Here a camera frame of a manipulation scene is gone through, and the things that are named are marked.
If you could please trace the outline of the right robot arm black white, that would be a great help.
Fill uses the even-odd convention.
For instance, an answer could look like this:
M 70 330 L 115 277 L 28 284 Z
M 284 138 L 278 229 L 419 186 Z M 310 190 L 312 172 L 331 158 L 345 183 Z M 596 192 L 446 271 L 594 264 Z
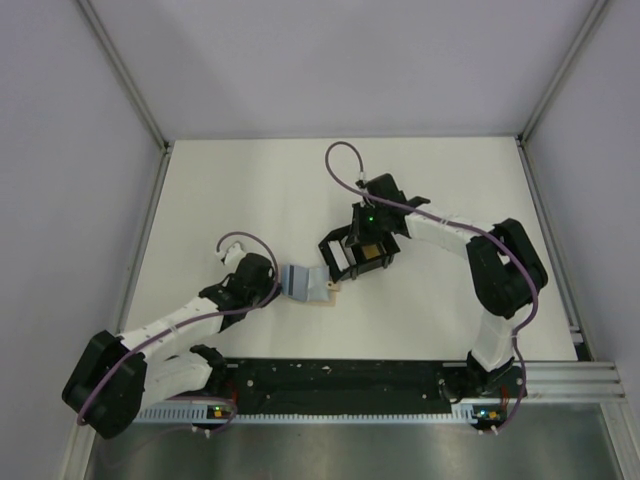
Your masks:
M 353 205 L 349 246 L 398 234 L 453 253 L 469 264 L 473 289 L 483 307 L 480 330 L 467 354 L 459 393 L 492 394 L 514 361 L 513 330 L 525 322 L 525 307 L 548 283 L 523 225 L 512 218 L 478 226 L 406 198 L 389 173 L 356 182 L 364 200 Z

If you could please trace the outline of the white magnetic stripe card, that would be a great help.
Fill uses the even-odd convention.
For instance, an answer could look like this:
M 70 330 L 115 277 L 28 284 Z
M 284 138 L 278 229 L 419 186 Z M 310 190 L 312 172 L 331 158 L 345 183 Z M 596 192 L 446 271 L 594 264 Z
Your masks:
M 299 265 L 284 265 L 281 274 L 282 293 L 288 298 L 308 301 L 309 269 Z

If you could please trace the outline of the black card holder box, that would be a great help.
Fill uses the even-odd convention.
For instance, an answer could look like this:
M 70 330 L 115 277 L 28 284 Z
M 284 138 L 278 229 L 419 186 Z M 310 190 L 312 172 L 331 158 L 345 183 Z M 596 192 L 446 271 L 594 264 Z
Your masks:
M 334 229 L 318 244 L 333 283 L 355 280 L 367 272 L 386 269 L 400 252 L 400 247 L 390 233 L 384 233 L 382 241 L 375 244 L 347 247 L 349 229 L 349 226 Z

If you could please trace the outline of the beige card stack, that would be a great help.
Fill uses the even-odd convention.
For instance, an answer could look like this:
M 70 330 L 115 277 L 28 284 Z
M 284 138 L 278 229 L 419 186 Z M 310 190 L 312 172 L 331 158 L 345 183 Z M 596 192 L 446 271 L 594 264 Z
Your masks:
M 308 301 L 296 302 L 313 305 L 334 305 L 339 288 L 330 277 L 329 267 L 307 268 L 309 269 Z

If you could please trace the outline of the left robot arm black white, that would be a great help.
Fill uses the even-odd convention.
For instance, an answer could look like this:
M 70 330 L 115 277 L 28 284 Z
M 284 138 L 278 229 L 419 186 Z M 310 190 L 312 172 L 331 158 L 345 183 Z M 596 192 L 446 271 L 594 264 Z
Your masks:
M 256 253 L 245 254 L 234 272 L 178 310 L 127 333 L 95 334 L 62 399 L 80 424 L 109 440 L 155 404 L 188 392 L 216 396 L 226 387 L 226 362 L 205 340 L 268 305 L 278 294 L 274 263 Z

